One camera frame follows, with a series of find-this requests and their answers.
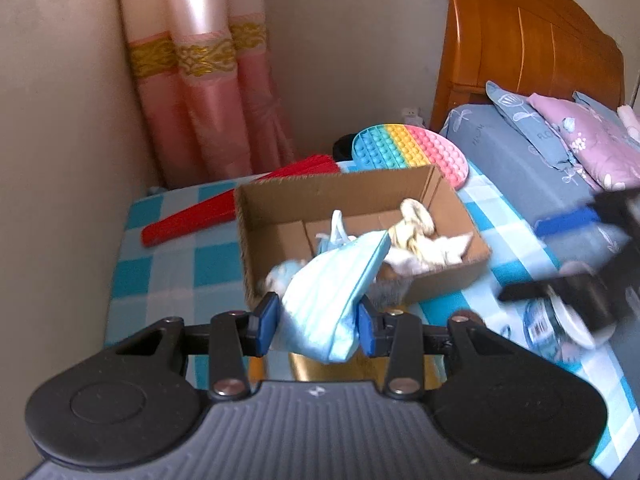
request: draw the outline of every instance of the gray ridged panel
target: gray ridged panel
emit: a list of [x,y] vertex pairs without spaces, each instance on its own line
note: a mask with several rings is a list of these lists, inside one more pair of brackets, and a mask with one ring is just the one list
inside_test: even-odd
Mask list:
[[590,480],[587,466],[507,473],[449,445],[414,402],[372,383],[266,382],[241,402],[215,405],[178,449],[145,465],[87,473],[44,463],[30,480]]

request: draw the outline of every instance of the white lid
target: white lid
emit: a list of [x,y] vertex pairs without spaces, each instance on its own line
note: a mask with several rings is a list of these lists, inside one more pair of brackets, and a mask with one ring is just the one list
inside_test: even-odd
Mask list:
[[[585,270],[591,274],[594,273],[593,269],[583,262],[567,262],[560,269],[560,274],[566,275],[579,271],[584,272]],[[550,297],[558,323],[578,345],[589,350],[597,348],[606,343],[616,331],[616,325],[613,324],[592,334],[582,318],[571,306],[565,305],[557,294],[552,294]]]

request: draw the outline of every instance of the pillow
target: pillow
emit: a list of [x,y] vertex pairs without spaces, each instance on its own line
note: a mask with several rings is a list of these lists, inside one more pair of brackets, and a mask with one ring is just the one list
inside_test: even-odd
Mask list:
[[532,94],[527,99],[557,129],[584,169],[604,189],[640,186],[640,152],[630,148],[620,129],[592,108]]
[[540,155],[557,170],[571,167],[570,155],[545,120],[527,104],[527,98],[512,94],[487,81],[486,94],[498,113],[516,131],[529,139]]
[[579,105],[591,107],[598,115],[604,117],[610,123],[620,128],[625,128],[618,114],[613,110],[609,110],[604,104],[597,102],[596,99],[591,99],[588,95],[581,92],[574,92],[574,101]]

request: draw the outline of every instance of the pink pillow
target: pink pillow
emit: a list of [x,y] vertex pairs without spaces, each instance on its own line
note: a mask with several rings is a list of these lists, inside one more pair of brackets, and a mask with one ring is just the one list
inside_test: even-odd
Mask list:
[[592,108],[571,101],[538,94],[527,101],[604,189],[640,186],[640,152],[625,142],[626,132]]

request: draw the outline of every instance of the black object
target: black object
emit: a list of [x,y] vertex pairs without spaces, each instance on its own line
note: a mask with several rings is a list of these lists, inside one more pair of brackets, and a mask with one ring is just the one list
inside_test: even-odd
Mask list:
[[606,191],[587,204],[601,222],[622,229],[630,240],[595,276],[588,273],[513,283],[500,301],[542,298],[555,293],[570,304],[592,333],[640,317],[640,189]]
[[[29,478],[602,478],[588,463],[607,421],[598,392],[463,316],[422,326],[365,298],[363,350],[390,357],[382,394],[273,381],[252,393],[240,359],[268,348],[279,309],[270,294],[209,325],[163,319],[47,381],[26,409],[46,457]],[[189,353],[209,353],[204,394],[184,380]],[[444,355],[438,390],[423,389],[425,353]]]
[[353,139],[356,138],[356,135],[357,134],[345,135],[334,142],[332,157],[334,158],[335,162],[353,160],[353,155],[351,155],[351,147],[353,145]]

